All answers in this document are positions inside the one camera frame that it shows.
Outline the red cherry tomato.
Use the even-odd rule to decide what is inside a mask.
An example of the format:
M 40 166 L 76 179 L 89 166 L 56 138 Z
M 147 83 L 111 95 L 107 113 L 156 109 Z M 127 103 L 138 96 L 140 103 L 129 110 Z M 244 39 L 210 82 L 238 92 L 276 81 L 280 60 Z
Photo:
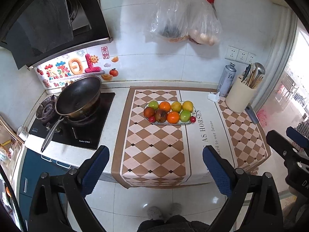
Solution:
M 150 117 L 150 118 L 148 119 L 148 121 L 149 121 L 150 123 L 154 123 L 154 122 L 155 122 L 155 117 L 154 117 L 154 116 Z
M 196 122 L 196 117 L 191 116 L 191 117 L 190 117 L 190 122 L 192 122 L 192 123 Z

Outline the large green apple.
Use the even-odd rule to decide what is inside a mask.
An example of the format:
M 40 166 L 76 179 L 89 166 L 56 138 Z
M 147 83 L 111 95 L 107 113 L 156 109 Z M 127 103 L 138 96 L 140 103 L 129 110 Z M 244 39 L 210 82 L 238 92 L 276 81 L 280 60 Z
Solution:
M 190 120 L 190 118 L 191 118 L 191 112 L 190 111 L 187 111 L 187 110 L 181 111 L 181 113 L 180 113 L 181 122 L 186 123 Z

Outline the large yellow lemon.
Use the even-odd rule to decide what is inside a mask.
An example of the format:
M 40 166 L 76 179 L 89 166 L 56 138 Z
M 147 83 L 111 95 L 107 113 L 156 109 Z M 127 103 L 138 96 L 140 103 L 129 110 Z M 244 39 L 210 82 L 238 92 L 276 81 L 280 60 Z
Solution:
M 182 103 L 182 110 L 192 112 L 194 109 L 194 105 L 191 101 L 185 101 Z

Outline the small yellow lemon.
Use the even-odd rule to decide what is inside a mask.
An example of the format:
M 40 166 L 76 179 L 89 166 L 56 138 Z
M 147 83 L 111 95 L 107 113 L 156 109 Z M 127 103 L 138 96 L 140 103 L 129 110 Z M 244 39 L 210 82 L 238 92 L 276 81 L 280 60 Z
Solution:
M 171 110 L 172 110 L 173 112 L 178 112 L 178 113 L 180 113 L 181 110 L 182 110 L 182 104 L 181 104 L 180 102 L 178 102 L 178 101 L 173 102 L 173 103 L 171 104 Z

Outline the orange fruit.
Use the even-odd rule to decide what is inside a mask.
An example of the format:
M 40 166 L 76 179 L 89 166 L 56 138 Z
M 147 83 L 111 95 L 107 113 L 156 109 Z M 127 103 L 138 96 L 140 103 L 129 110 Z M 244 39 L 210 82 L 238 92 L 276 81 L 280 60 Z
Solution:
M 161 102 L 159 104 L 159 109 L 169 112 L 171 110 L 171 104 L 167 101 Z
M 180 115 L 178 112 L 169 112 L 166 120 L 170 124 L 177 124 L 180 121 Z

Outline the bruised red yellow apple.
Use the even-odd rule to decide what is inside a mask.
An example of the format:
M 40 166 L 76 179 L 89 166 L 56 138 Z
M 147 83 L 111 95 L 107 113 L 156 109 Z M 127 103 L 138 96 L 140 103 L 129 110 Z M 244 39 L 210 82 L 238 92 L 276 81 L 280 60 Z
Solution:
M 167 115 L 168 115 L 168 112 L 166 112 L 165 110 L 157 109 L 154 115 L 155 121 L 158 123 L 164 123 L 167 119 Z

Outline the dark red apple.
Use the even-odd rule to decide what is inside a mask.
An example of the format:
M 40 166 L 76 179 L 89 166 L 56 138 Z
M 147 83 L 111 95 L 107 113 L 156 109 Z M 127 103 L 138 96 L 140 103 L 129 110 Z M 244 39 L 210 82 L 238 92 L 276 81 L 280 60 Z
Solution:
M 143 115 L 144 115 L 145 118 L 151 118 L 152 116 L 155 115 L 155 110 L 152 107 L 147 106 L 143 110 Z

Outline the small green apple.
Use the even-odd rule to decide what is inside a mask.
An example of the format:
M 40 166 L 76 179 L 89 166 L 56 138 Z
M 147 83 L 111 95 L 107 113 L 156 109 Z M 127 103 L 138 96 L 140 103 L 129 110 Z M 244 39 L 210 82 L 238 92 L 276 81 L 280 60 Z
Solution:
M 155 100 L 148 103 L 148 106 L 153 108 L 155 111 L 159 108 L 159 103 Z

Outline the blue cabinet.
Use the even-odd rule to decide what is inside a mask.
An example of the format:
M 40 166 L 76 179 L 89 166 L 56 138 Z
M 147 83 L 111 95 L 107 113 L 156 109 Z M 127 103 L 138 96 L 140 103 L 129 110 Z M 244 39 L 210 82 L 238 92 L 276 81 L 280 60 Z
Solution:
M 71 165 L 53 160 L 27 149 L 21 171 L 19 186 L 19 208 L 25 223 L 29 222 L 29 212 L 37 181 L 43 172 L 50 176 L 63 175 Z

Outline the beige utensil holder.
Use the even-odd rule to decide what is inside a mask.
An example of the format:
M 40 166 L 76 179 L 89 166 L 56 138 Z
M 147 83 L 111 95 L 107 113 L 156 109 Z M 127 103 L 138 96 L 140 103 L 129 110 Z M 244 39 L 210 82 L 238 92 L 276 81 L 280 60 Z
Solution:
M 252 89 L 241 80 L 241 77 L 236 79 L 225 99 L 227 107 L 236 113 L 242 113 L 245 110 L 257 91 L 257 88 Z

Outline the black gas stove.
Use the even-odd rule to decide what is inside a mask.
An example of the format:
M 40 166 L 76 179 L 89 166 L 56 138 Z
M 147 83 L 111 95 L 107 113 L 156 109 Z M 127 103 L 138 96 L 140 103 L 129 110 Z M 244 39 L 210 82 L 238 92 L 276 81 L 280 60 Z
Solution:
M 52 141 L 74 147 L 96 150 L 115 93 L 101 93 L 93 108 L 84 115 L 66 118 L 57 126 Z M 29 134 L 45 139 L 59 120 L 55 111 L 57 97 L 51 95 L 40 103 Z

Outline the crumpled white tissue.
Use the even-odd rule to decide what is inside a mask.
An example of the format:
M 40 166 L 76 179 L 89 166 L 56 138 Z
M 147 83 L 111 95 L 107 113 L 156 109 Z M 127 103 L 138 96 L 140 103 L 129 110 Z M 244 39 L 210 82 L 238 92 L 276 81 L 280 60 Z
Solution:
M 219 96 L 219 92 L 217 93 L 209 93 L 207 98 L 208 100 L 210 100 L 211 102 L 218 102 L 220 100 L 220 96 Z

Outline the floral ceramic plate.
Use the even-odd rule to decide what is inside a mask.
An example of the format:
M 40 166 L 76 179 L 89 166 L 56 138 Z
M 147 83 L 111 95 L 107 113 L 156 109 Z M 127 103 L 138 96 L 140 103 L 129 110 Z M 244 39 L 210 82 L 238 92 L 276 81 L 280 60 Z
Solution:
M 143 108 L 142 116 L 155 125 L 189 125 L 197 120 L 197 111 L 191 101 L 152 100 Z

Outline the plastic bag with eggs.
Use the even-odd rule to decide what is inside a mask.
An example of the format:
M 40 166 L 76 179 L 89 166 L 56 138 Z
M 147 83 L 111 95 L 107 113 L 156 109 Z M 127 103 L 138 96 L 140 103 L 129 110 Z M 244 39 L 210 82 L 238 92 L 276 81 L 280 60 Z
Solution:
M 209 3 L 191 3 L 187 33 L 193 43 L 209 46 L 219 44 L 222 26 Z

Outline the white wall sockets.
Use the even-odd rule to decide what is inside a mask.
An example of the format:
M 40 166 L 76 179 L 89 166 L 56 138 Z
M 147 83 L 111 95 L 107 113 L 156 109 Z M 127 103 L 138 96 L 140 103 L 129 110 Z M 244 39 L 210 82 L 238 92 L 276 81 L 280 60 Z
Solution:
M 236 47 L 228 46 L 225 54 L 225 59 L 244 63 L 251 64 L 256 61 L 256 55 Z

